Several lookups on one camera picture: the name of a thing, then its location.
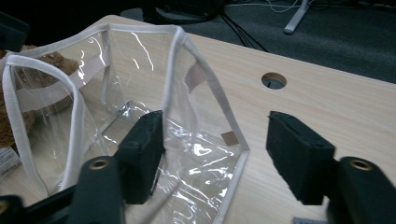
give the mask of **metal grommet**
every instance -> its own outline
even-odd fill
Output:
[[[6,212],[7,209],[8,209],[8,202],[5,200],[0,201],[0,215]]]
[[[107,160],[93,161],[90,164],[90,169],[91,170],[100,170],[100,169],[103,169],[103,168],[107,167],[109,164],[110,164],[110,162],[107,161]]]
[[[349,161],[349,164],[359,170],[363,170],[363,171],[373,170],[373,167],[366,161],[351,160]]]

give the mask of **gray carpet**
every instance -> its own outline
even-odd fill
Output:
[[[308,9],[294,34],[285,35],[283,29],[296,12],[296,7],[276,13],[273,9],[285,8],[257,5],[268,5],[268,2],[262,0],[244,3],[225,6],[224,11],[269,52],[396,83],[394,7],[366,6],[360,3],[357,9],[352,8],[350,2],[317,0]],[[292,4],[290,1],[273,2],[273,5],[282,6]],[[121,16],[143,20],[140,8],[125,10]],[[237,34],[221,16],[212,21],[182,27],[188,33],[242,45]]]

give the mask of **light wood desk surface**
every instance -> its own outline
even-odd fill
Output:
[[[117,16],[99,22],[141,24]],[[189,37],[219,78],[251,150],[225,223],[326,219],[327,201],[322,206],[297,202],[265,149],[272,110],[293,115],[330,141],[337,160],[366,159],[396,183],[396,85],[198,35]],[[283,75],[286,87],[263,86],[262,75],[270,72]]]

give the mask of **brown plush toy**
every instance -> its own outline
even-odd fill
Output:
[[[33,49],[36,46],[23,46],[22,50]],[[54,65],[55,67],[59,68],[67,75],[73,74],[78,69],[78,62],[75,60],[67,59],[59,52],[53,52],[51,54],[44,55],[39,60]],[[28,84],[30,89],[36,88],[44,88],[48,87],[55,82],[58,81],[57,78],[49,76],[43,72],[37,71],[35,69],[23,69],[23,72],[18,72],[19,77],[21,79],[21,83],[17,85],[17,89],[23,87],[23,84]],[[57,113],[65,109],[68,105],[70,105],[72,99],[70,97],[65,97],[60,102],[55,103],[53,105],[49,105],[45,108],[45,111],[48,113]],[[22,113],[23,120],[25,123],[26,131],[32,128],[33,124],[35,123],[35,111],[28,111]],[[3,86],[0,80],[0,148],[2,147],[11,147],[14,145],[15,140],[11,130],[11,125],[9,123],[6,105],[4,102],[4,94],[3,94]]]

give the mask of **clear plastic bag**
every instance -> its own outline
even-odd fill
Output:
[[[77,62],[77,70],[66,74],[44,62],[58,53]],[[34,183],[30,188],[41,193],[28,201],[34,203],[76,184],[84,161],[113,155],[142,115],[161,110],[161,175],[145,204],[126,206],[127,222],[223,220],[248,144],[215,74],[180,27],[101,24],[10,52],[1,63],[7,112],[29,177],[18,178],[20,167],[0,183],[2,195],[32,198],[32,190],[11,186]],[[37,86],[30,81],[37,73],[54,80]],[[30,131],[24,113],[35,114]]]

